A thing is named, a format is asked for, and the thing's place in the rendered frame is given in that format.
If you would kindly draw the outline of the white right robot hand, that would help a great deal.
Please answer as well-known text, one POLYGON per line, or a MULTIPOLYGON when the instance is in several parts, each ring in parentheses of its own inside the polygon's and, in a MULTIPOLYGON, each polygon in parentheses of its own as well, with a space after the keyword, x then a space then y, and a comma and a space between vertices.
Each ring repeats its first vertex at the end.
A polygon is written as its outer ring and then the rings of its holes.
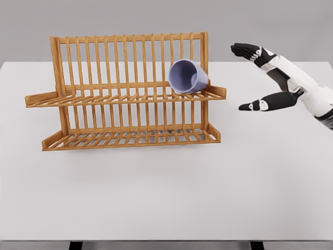
POLYGON ((245 43, 235 43, 231 50, 236 56, 250 60, 264 70, 281 89, 278 93, 242 104, 239 110, 272 111, 294 106, 297 100, 301 100, 311 114, 317 114, 315 97, 320 86, 287 58, 261 46, 245 43))

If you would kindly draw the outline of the lavender plastic cup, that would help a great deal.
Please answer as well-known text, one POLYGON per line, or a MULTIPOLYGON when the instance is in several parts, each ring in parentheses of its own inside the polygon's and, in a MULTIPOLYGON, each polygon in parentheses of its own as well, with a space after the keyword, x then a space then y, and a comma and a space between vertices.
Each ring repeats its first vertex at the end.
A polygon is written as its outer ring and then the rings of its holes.
POLYGON ((206 88, 209 77, 195 62, 180 59, 170 68, 169 83, 176 92, 195 93, 206 88))

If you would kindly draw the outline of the wooden two-tier dish rack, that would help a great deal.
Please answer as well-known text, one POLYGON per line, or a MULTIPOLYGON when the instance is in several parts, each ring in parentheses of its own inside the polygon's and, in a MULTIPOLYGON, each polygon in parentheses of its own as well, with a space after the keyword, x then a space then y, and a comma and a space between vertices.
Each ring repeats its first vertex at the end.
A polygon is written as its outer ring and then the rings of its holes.
POLYGON ((208 102, 226 89, 196 93, 168 81, 178 59, 208 70, 208 33, 51 37, 55 90, 25 97, 27 107, 57 107, 61 128, 44 151, 218 143, 208 102))

